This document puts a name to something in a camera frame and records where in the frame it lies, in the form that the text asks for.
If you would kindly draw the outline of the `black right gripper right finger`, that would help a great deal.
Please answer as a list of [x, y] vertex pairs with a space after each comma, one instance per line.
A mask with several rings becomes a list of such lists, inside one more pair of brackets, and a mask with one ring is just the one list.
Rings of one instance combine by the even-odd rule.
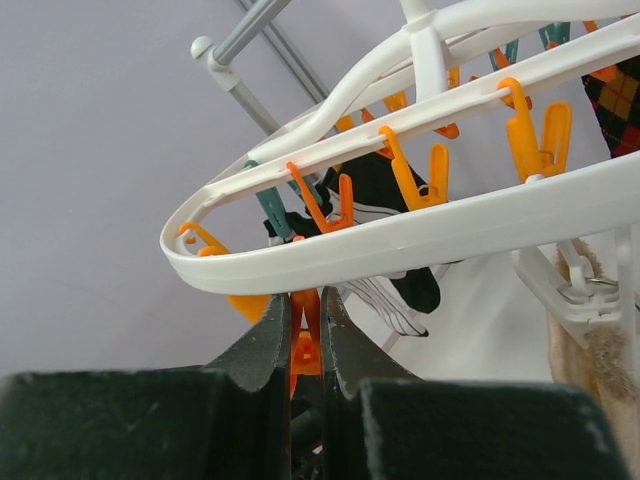
[[613, 432], [584, 391], [427, 381], [321, 296], [323, 473], [328, 479], [624, 479]]

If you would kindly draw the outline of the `white clip sock hanger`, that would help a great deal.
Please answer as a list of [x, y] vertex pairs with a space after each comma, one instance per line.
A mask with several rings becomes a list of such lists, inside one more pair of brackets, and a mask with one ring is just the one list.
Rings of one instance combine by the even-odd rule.
[[[160, 246], [189, 285], [217, 294], [284, 293], [614, 231], [639, 220], [639, 157], [628, 154], [556, 178], [402, 213], [288, 245], [200, 258], [180, 226], [214, 208], [379, 148], [379, 127], [403, 138], [491, 110], [514, 78], [527, 93], [635, 56], [635, 1], [402, 3], [406, 22], [365, 55], [318, 107], [194, 193], [162, 229]], [[449, 88], [446, 71], [553, 21], [606, 21], [599, 31]]]

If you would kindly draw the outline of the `orange clothes peg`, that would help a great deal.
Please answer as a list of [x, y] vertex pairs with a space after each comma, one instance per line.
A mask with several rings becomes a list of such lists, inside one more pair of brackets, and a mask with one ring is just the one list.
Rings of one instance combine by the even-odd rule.
[[320, 297], [315, 288], [292, 292], [290, 397], [298, 377], [321, 374]]

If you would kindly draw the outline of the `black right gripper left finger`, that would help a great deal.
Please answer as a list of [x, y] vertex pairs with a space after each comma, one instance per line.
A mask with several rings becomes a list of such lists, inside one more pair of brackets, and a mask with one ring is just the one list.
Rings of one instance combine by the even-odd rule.
[[287, 479], [290, 302], [203, 366], [1, 381], [5, 479]]

